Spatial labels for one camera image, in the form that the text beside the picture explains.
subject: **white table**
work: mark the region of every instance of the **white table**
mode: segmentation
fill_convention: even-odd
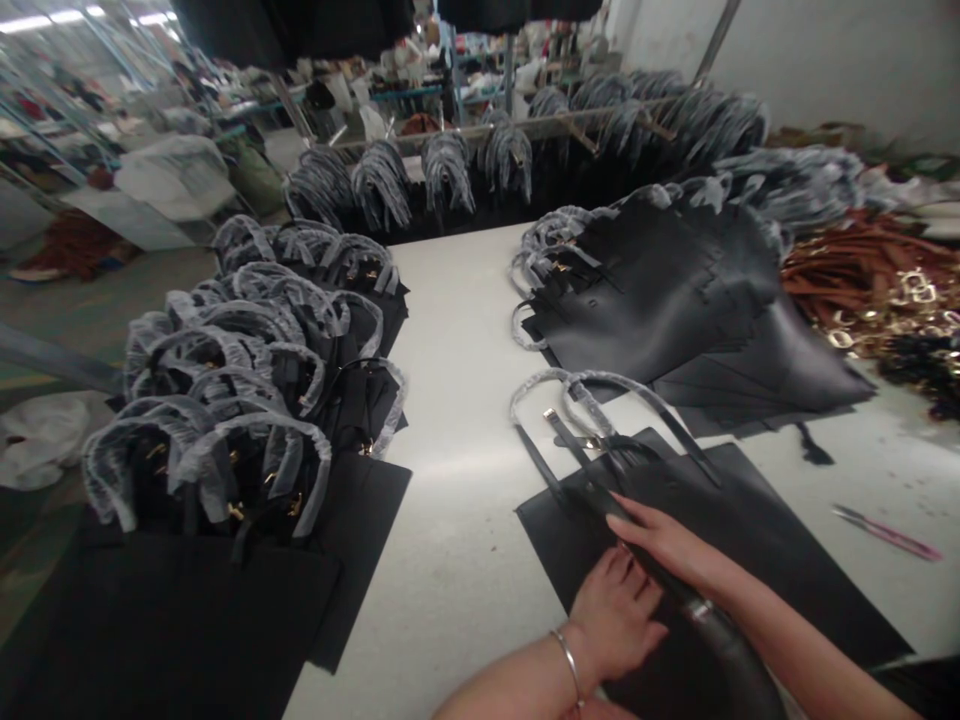
[[[504,273],[525,227],[393,248],[411,290],[410,318],[391,353],[410,381],[410,427],[387,459],[413,480],[339,671],[304,666],[291,720],[422,720],[480,667],[565,617],[514,513],[544,487],[507,416],[512,392],[546,367],[510,336],[519,300]],[[521,416],[563,477],[575,461],[553,445],[541,417],[558,407],[559,392],[558,383],[535,390]],[[636,398],[605,407],[621,432],[652,425],[672,440]],[[833,467],[804,462],[794,428],[741,443],[925,658],[960,650],[960,428],[931,425],[926,407],[884,385],[855,414],[811,423]],[[834,516],[833,502],[887,520],[945,559],[928,563],[873,538]]]

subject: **white plastic bag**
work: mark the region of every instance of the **white plastic bag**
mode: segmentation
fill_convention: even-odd
[[[87,437],[113,417],[107,397],[93,390],[41,395],[0,415],[0,486],[39,490],[59,480],[80,462]]]
[[[380,117],[380,113],[373,109],[373,106],[364,105],[361,107],[360,119],[363,120],[363,134],[367,142],[386,139],[387,124]]]

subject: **black fabric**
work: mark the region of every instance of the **black fabric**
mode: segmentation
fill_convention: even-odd
[[[413,32],[411,0],[174,0],[190,42],[239,67],[282,71],[298,58],[380,53]]]
[[[756,336],[740,351],[705,353],[654,383],[690,418],[697,437],[742,435],[754,423],[783,425],[798,414],[816,418],[875,394],[872,383],[810,331],[786,294],[755,327]]]
[[[633,198],[592,222],[522,321],[547,362],[651,384],[696,437],[746,437],[848,412],[874,386],[815,335],[780,287],[754,218],[736,206]],[[619,388],[588,381],[601,402]]]
[[[260,544],[238,569],[231,538],[81,545],[4,717],[283,716],[337,579],[332,556]]]
[[[777,268],[746,215],[707,212],[633,200],[617,218],[592,223],[577,244],[603,262],[615,285],[565,290],[548,282],[524,327],[546,339],[567,370],[607,370],[643,383],[720,343],[747,341],[753,318],[773,302]],[[720,250],[727,246],[738,250]],[[576,262],[572,255],[562,261]]]
[[[663,510],[770,585],[854,662],[876,666],[912,652],[732,445],[705,451],[723,489],[703,476],[689,456],[626,465],[628,497]],[[561,481],[589,477],[618,490],[601,459]],[[609,544],[575,509],[544,490],[518,510],[528,537],[561,603],[569,612],[583,579]],[[615,702],[640,717],[728,718],[729,692],[721,668],[677,611],[665,603],[658,617],[670,635],[643,667],[606,686]]]
[[[960,657],[881,670],[873,678],[926,720],[960,717]]]
[[[412,473],[368,457],[341,454],[333,463],[320,517],[321,547],[343,562],[310,661],[336,672],[380,561]]]
[[[502,35],[519,31],[531,20],[589,20],[602,4],[602,0],[439,0],[437,9],[457,32]]]

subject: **metal rack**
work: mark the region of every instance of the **metal rack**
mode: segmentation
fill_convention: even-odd
[[[660,100],[646,100],[642,103],[642,106],[645,108],[657,108],[668,105],[677,99],[677,97],[669,97],[662,98]],[[574,140],[586,147],[591,153],[596,154],[596,143],[587,137],[587,133],[601,130],[614,110],[616,110],[615,107],[597,108],[594,110],[579,110],[560,115],[549,115],[546,117],[518,120],[515,125],[518,129],[523,130],[530,140],[572,137]],[[668,128],[663,127],[656,121],[639,117],[637,118],[637,123],[642,125],[650,132],[659,135],[668,142],[672,142],[676,137],[676,133]],[[493,131],[494,127],[495,126],[493,124],[488,123],[485,125],[472,125],[466,128],[455,128],[452,129],[451,132],[459,133],[471,145],[480,145],[484,142],[484,140],[486,140],[487,136]],[[398,146],[401,155],[410,156],[418,154],[420,152],[420,148],[423,147],[423,144],[436,134],[437,133],[421,133],[419,135],[402,135],[393,138],[393,141]],[[330,144],[330,146],[335,150],[346,153],[358,151],[362,152],[367,145],[368,143],[363,140],[342,143],[339,145],[333,142]]]

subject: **metal pole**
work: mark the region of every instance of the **metal pole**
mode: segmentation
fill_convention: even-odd
[[[513,117],[513,74],[514,74],[514,62],[513,62],[513,43],[516,38],[512,33],[507,34],[507,52],[506,57],[504,58],[507,63],[507,67],[504,69],[504,92],[507,94],[507,115],[511,118]]]
[[[120,48],[118,48],[116,45],[114,45],[110,41],[110,36],[107,33],[105,33],[99,25],[97,25],[96,20],[92,20],[90,17],[87,16],[86,13],[84,13],[83,19],[87,23],[87,27],[90,28],[90,32],[92,32],[96,36],[97,40],[99,40],[103,44],[103,46],[107,49],[107,51],[111,55],[113,55],[113,59],[120,64],[120,67],[124,69],[124,71],[127,73],[127,75],[130,76],[130,79],[133,80],[133,82],[137,83],[138,85],[140,85],[140,87],[142,87],[145,90],[150,90],[154,87],[154,84],[152,82],[147,80],[147,78],[145,78],[143,75],[140,74],[139,70],[137,70],[133,65],[130,64],[127,58],[124,57],[123,53],[120,52]]]
[[[153,31],[140,25],[140,22],[137,20],[136,17],[134,17],[133,12],[130,10],[127,4],[123,2],[123,0],[120,0],[120,7],[123,8],[123,11],[127,14],[127,17],[131,21],[136,22],[136,25],[133,25],[133,28],[137,37],[143,38],[146,41],[146,44],[153,50],[153,52],[157,53],[157,55],[163,59],[167,70],[172,73],[173,64],[167,58],[165,51],[163,49],[163,46],[153,36]]]
[[[0,360],[110,395],[123,394],[123,374],[115,367],[46,342],[0,323]]]
[[[714,28],[713,36],[707,45],[707,51],[703,54],[703,60],[700,61],[700,67],[697,69],[697,74],[693,78],[695,87],[703,85],[704,79],[713,68],[713,61],[717,59],[720,46],[723,45],[723,41],[727,37],[727,31],[730,30],[730,25],[733,24],[733,17],[737,14],[739,8],[740,0],[727,0],[727,4],[724,5],[723,12],[720,13],[720,19],[717,21],[717,27]]]
[[[270,78],[273,89],[277,91],[277,97],[280,99],[283,109],[287,111],[287,115],[289,115],[290,120],[293,121],[293,126],[297,129],[297,134],[303,139],[304,145],[308,148],[311,147],[314,140],[313,133],[310,131],[307,119],[300,111],[300,106],[297,105],[290,96],[287,84],[283,82],[283,78],[276,73],[267,73],[267,76]]]
[[[3,99],[0,99],[0,115],[6,115],[7,118],[20,126],[20,128],[30,135],[30,137],[40,143],[47,152],[53,155],[57,160],[60,161],[62,165],[64,165],[64,174],[68,175],[70,180],[78,186],[83,186],[87,180],[87,176],[84,174],[84,172],[80,168],[74,166],[73,163],[67,160],[67,158],[65,158],[63,155],[61,155],[60,150],[56,145],[47,140],[42,133],[34,130],[32,124],[24,121],[23,118],[21,118],[16,111],[14,111],[14,109]]]
[[[144,50],[142,44],[135,43],[133,40],[131,40],[130,38],[128,38],[126,35],[124,35],[124,34],[123,34],[122,32],[120,32],[119,30],[114,30],[113,28],[110,28],[110,32],[114,34],[114,37],[116,37],[117,40],[119,40],[120,42],[122,42],[122,43],[123,43],[124,45],[126,45],[128,48],[130,48],[133,52],[139,53],[143,58],[145,58],[146,60],[150,60],[154,65],[159,65],[161,68],[163,68],[164,70],[166,70],[168,73],[172,73],[172,72],[173,72],[173,65],[171,65],[171,63],[170,63],[169,60],[167,60],[167,59],[165,59],[165,58],[158,58],[158,57],[155,56],[153,53],[151,53],[151,52],[149,52],[149,51],[147,51],[147,50]]]
[[[91,122],[85,112],[73,105],[62,95],[62,91],[53,81],[47,78],[42,72],[37,70],[36,64],[26,57],[18,57],[19,63],[14,63],[7,53],[0,50],[0,64],[13,74],[20,73],[31,86],[31,89],[43,96],[67,121],[77,128],[93,145],[100,151],[100,156],[105,164],[109,165],[117,159],[116,154],[110,150],[106,140],[100,135],[96,124]]]
[[[463,96],[460,93],[460,61],[457,60],[457,29],[447,23],[447,52],[450,53],[450,76],[453,79],[453,98],[457,103],[457,125],[463,127],[467,118],[463,111]]]

